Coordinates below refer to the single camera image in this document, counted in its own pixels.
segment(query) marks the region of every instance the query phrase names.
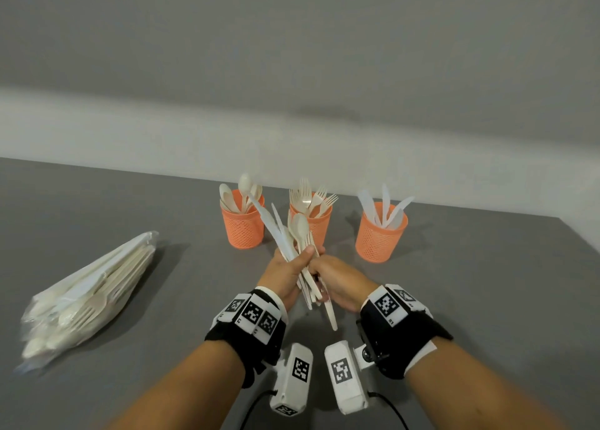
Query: hand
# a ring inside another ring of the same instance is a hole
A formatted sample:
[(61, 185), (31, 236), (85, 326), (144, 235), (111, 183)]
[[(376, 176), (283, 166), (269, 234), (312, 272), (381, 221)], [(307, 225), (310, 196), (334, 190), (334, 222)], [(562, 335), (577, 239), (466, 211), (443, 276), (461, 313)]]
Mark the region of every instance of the hand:
[[(324, 252), (325, 249), (319, 247), (319, 254), (321, 255)], [(289, 311), (300, 294), (300, 290), (296, 286), (298, 274), (308, 266), (313, 255), (314, 246), (309, 245), (297, 258), (288, 262), (281, 255), (279, 249), (275, 250), (273, 259), (266, 267), (265, 273), (261, 276), (257, 286), (264, 286), (276, 293), (283, 301), (283, 305), (286, 306), (286, 310)]]
[(308, 270), (312, 275), (320, 275), (327, 286), (323, 300), (331, 298), (340, 307), (358, 313), (363, 302), (379, 285), (334, 256), (321, 256), (311, 261)]

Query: plastic bag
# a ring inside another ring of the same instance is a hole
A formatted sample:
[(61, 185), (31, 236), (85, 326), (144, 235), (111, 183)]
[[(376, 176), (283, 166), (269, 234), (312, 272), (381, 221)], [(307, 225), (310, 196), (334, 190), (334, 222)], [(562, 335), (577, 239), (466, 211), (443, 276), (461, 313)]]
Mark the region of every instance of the plastic bag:
[(21, 317), (19, 372), (44, 367), (112, 320), (152, 261), (158, 232), (140, 234), (36, 294)]

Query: tabletop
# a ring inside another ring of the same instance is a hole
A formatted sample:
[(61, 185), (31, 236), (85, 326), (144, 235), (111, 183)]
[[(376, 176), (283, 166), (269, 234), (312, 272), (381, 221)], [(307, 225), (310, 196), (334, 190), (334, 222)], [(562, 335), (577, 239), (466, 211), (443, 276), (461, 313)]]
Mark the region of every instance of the tabletop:
[[(254, 287), (275, 249), (236, 250), (227, 241), (219, 182), (0, 159), (0, 428), (101, 428), (198, 346), (214, 315)], [(288, 193), (265, 188), (287, 213)], [(409, 224), (392, 257), (370, 264), (354, 242), (361, 206), (335, 204), (325, 240), (380, 283), (398, 283), (427, 305), (457, 343), (516, 382), (573, 428), (600, 422), (600, 255), (557, 218), (429, 204), (406, 210)], [(157, 230), (155, 258), (130, 302), (90, 341), (43, 372), (14, 373), (19, 320), (31, 297), (141, 232)], [(385, 406), (343, 416), (326, 370), (326, 346), (359, 345), (356, 316), (300, 299), (284, 345), (314, 355), (307, 409), (293, 418), (259, 404), (247, 429), (398, 428)], [(373, 373), (411, 429), (433, 428), (403, 381)], [(224, 429), (236, 429), (251, 401), (272, 388), (264, 373), (243, 390)]]

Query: black cable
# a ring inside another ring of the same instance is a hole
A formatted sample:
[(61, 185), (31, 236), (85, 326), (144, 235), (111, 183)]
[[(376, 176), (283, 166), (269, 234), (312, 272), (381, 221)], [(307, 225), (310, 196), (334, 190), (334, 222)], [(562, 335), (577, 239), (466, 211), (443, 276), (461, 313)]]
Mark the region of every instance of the black cable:
[(259, 402), (259, 400), (262, 397), (266, 397), (269, 395), (277, 395), (277, 391), (276, 390), (265, 390), (264, 392), (259, 393), (259, 396), (254, 399), (254, 401), (250, 405), (250, 408), (248, 408), (248, 412), (246, 412), (246, 416), (244, 417), (244, 421), (242, 422), (242, 425), (239, 427), (239, 430), (244, 430), (244, 427), (246, 426), (246, 422), (248, 422), (248, 418), (250, 417), (250, 413), (252, 412), (252, 410), (254, 409), (256, 404)]
[(394, 412), (396, 413), (396, 416), (398, 416), (398, 418), (402, 422), (402, 425), (404, 425), (404, 428), (406, 430), (409, 430), (408, 426), (406, 425), (406, 422), (404, 421), (404, 419), (402, 419), (401, 414), (396, 409), (396, 407), (392, 404), (391, 401), (389, 401), (386, 397), (384, 397), (383, 395), (381, 395), (379, 392), (368, 392), (367, 395), (370, 396), (370, 397), (380, 398), (381, 400), (383, 400), (384, 402), (386, 402), (388, 404), (388, 406), (394, 410)]

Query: orange mesh cup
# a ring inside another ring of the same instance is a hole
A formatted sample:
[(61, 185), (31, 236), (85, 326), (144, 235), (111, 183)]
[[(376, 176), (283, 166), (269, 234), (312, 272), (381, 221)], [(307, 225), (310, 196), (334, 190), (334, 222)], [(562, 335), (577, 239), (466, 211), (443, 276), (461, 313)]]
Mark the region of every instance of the orange mesh cup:
[[(390, 204), (390, 212), (394, 209), (394, 205)], [(381, 219), (381, 212), (383, 210), (383, 203), (376, 202), (375, 209), (379, 219)], [(404, 214), (404, 218), (400, 227), (395, 230), (380, 228), (367, 220), (365, 213), (362, 213), (361, 227), (358, 229), (358, 236), (356, 237), (356, 253), (358, 253), (362, 259), (369, 262), (385, 262), (392, 256), (392, 252), (398, 240), (402, 236), (406, 225), (409, 224), (409, 219)]]
[[(232, 193), (237, 207), (241, 207), (242, 195), (239, 194), (239, 190), (233, 190)], [(264, 196), (260, 197), (259, 203), (261, 206), (265, 206)], [(247, 250), (260, 245), (265, 235), (265, 225), (260, 219), (260, 213), (251, 202), (249, 204), (251, 207), (244, 214), (232, 213), (221, 207), (227, 239), (232, 246), (240, 250)]]
[[(314, 243), (319, 247), (323, 246), (325, 242), (325, 236), (327, 235), (327, 227), (329, 226), (329, 219), (331, 218), (331, 213), (333, 212), (334, 207), (331, 206), (327, 209), (327, 212), (323, 214), (321, 218), (308, 218), (308, 227), (312, 232), (312, 237), (314, 238)], [(290, 204), (290, 210), (292, 211), (292, 215), (298, 213), (298, 211)]]

